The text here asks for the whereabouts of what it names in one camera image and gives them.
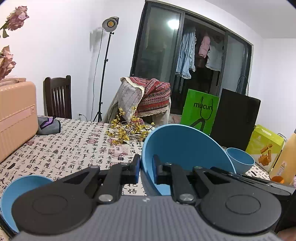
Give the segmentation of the dark wooden chair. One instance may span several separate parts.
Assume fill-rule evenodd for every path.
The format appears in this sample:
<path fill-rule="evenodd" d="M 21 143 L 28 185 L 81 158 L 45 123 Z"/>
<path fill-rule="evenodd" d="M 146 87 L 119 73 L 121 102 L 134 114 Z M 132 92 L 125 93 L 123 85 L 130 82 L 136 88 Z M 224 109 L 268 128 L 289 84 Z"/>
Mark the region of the dark wooden chair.
<path fill-rule="evenodd" d="M 72 118 L 71 76 L 46 77 L 43 81 L 45 115 Z"/>

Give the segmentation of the green snack box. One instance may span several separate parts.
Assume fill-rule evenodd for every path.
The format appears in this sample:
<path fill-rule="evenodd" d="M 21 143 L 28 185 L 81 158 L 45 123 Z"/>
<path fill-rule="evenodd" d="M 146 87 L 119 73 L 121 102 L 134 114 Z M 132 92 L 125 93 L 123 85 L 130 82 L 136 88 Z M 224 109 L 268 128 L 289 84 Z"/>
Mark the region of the green snack box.
<path fill-rule="evenodd" d="M 283 144 L 283 137 L 261 125 L 256 125 L 246 152 L 254 158 L 259 166 L 269 173 L 278 159 Z"/>

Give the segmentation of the calligraphy print tablecloth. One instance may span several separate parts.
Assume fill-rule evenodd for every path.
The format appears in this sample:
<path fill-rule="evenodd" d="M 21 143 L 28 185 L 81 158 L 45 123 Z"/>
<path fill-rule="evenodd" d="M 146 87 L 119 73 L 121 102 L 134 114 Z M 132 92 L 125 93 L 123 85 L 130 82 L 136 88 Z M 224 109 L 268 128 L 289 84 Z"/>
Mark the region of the calligraphy print tablecloth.
<path fill-rule="evenodd" d="M 17 178 L 41 175 L 53 181 L 96 165 L 102 170 L 130 163 L 142 142 L 113 145 L 107 124 L 61 118 L 61 132 L 24 143 L 1 163 L 1 192 Z"/>

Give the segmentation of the red patterned blanket on chair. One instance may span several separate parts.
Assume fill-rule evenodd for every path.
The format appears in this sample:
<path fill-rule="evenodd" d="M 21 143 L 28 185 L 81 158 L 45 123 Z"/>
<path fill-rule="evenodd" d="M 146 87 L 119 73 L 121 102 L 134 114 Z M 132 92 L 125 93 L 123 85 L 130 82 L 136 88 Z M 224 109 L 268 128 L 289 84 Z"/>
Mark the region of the red patterned blanket on chair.
<path fill-rule="evenodd" d="M 131 76 L 122 77 L 120 81 L 121 85 L 102 120 L 104 123 L 111 123 L 122 109 L 124 115 L 121 118 L 128 123 L 135 116 L 156 126 L 168 124 L 171 109 L 171 86 L 168 82 Z"/>

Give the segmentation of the studio lamp on stand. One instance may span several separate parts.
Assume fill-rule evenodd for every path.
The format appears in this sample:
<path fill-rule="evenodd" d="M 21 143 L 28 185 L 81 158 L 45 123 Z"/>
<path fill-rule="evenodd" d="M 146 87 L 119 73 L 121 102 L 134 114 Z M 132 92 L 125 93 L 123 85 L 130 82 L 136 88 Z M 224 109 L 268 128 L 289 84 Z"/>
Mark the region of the studio lamp on stand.
<path fill-rule="evenodd" d="M 105 78 L 105 72 L 106 72 L 106 65 L 108 62 L 108 52 L 109 52 L 111 37 L 114 35 L 114 32 L 118 27 L 118 24 L 119 24 L 119 17 L 117 16 L 111 16 L 110 18 L 107 18 L 106 20 L 104 20 L 102 23 L 102 33 L 104 31 L 108 33 L 108 41 L 107 41 L 107 46 L 105 51 L 103 68 L 102 68 L 98 111 L 95 117 L 93 118 L 93 121 L 98 121 L 98 122 L 102 121 L 102 105 L 103 105 L 102 95 L 103 95 L 103 84 L 104 84 L 104 78 Z"/>

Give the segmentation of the pink small suitcase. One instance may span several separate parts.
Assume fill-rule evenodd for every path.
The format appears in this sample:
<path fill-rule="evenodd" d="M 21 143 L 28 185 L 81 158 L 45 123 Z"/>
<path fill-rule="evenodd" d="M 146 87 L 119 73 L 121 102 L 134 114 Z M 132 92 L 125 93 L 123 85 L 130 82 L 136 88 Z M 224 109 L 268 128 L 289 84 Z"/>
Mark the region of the pink small suitcase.
<path fill-rule="evenodd" d="M 36 87 L 26 78 L 1 80 L 1 162 L 38 130 Z"/>

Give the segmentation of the green paper shopping bag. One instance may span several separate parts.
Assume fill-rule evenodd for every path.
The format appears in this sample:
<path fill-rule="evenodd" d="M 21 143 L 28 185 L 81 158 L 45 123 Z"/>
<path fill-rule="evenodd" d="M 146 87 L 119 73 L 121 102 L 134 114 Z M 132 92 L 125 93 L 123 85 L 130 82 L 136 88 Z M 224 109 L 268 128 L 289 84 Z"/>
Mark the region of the green paper shopping bag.
<path fill-rule="evenodd" d="M 218 109 L 219 97 L 189 89 L 181 117 L 181 125 L 210 135 Z"/>

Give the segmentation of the hanging pink garment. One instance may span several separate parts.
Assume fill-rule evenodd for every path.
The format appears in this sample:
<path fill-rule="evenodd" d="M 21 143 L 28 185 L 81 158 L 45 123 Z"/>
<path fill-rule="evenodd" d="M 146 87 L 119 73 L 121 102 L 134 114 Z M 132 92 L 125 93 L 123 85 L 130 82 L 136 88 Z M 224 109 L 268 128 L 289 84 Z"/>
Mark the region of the hanging pink garment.
<path fill-rule="evenodd" d="M 210 37 L 208 35 L 205 35 L 201 41 L 201 45 L 199 48 L 199 56 L 206 58 L 207 53 L 210 48 Z"/>

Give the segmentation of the hanging white garment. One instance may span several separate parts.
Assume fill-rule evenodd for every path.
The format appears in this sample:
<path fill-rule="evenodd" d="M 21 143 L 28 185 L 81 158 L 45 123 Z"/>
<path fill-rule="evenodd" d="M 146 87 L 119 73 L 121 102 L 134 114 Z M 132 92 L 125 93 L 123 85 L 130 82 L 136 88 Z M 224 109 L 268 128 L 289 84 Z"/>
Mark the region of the hanging white garment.
<path fill-rule="evenodd" d="M 223 60 L 223 41 L 216 42 L 211 39 L 209 51 L 207 53 L 207 63 L 206 67 L 213 71 L 221 71 L 222 60 Z"/>

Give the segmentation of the black paper bag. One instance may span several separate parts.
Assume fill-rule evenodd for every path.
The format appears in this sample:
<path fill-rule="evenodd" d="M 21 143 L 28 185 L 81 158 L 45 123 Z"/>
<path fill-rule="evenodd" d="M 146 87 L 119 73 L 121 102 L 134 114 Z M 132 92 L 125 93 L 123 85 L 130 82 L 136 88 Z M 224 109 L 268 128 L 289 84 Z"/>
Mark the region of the black paper bag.
<path fill-rule="evenodd" d="M 223 89 L 210 137 L 222 147 L 245 151 L 260 104 L 257 98 Z"/>

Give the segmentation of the hanging blue shirt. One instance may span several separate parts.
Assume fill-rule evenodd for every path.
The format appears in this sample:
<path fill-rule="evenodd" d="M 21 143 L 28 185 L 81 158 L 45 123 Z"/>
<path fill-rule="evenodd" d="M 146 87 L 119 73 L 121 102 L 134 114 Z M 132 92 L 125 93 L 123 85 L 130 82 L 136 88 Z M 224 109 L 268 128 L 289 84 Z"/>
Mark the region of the hanging blue shirt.
<path fill-rule="evenodd" d="M 176 74 L 184 79 L 191 79 L 190 70 L 195 67 L 196 28 L 189 27 L 184 30 L 178 55 Z"/>

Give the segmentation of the dark sliding glass door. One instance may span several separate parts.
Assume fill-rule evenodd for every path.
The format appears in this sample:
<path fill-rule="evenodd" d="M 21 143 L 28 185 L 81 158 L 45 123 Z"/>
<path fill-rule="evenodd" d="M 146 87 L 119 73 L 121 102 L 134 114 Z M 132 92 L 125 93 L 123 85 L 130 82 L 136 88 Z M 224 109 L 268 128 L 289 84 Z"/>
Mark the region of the dark sliding glass door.
<path fill-rule="evenodd" d="M 171 112 L 180 115 L 189 89 L 220 96 L 248 94 L 251 45 L 188 11 L 146 1 L 131 75 L 171 86 Z"/>

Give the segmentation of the grey purple cloth pouch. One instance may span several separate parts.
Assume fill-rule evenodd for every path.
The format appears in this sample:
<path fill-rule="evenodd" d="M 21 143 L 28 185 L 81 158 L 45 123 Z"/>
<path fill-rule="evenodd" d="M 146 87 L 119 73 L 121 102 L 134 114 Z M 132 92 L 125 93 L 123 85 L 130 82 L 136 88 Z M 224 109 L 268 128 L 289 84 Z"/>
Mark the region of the grey purple cloth pouch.
<path fill-rule="evenodd" d="M 51 135 L 61 132 L 61 123 L 55 117 L 38 116 L 38 135 Z"/>

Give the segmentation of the yellow flower branches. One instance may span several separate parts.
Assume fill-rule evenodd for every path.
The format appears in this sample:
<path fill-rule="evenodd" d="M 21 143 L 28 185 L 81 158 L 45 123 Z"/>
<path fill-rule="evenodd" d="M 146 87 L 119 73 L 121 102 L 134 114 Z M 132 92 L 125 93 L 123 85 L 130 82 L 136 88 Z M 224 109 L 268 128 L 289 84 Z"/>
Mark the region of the yellow flower branches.
<path fill-rule="evenodd" d="M 129 120 L 124 120 L 125 111 L 119 108 L 115 119 L 108 125 L 106 135 L 113 145 L 127 144 L 128 141 L 143 142 L 154 129 L 155 123 L 145 123 L 134 113 Z"/>

